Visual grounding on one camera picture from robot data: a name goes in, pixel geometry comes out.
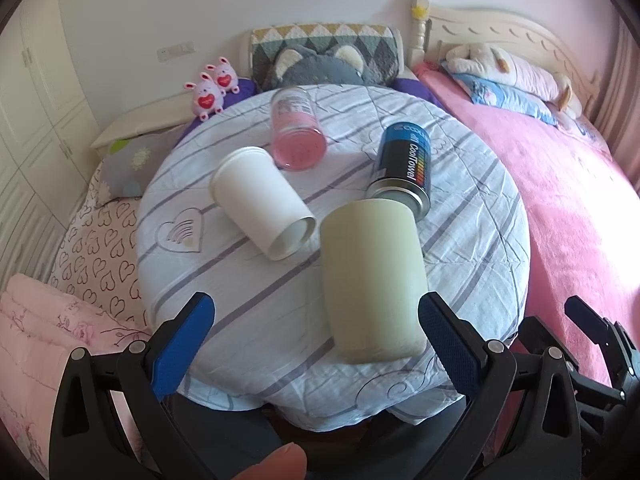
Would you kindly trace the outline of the operator thumb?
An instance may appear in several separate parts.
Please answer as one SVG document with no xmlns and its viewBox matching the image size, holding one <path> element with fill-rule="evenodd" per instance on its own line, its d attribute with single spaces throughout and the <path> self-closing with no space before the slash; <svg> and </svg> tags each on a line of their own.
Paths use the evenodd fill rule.
<svg viewBox="0 0 640 480">
<path fill-rule="evenodd" d="M 233 480 L 304 480 L 307 456 L 295 443 L 283 445 L 260 463 L 237 474 Z"/>
</svg>

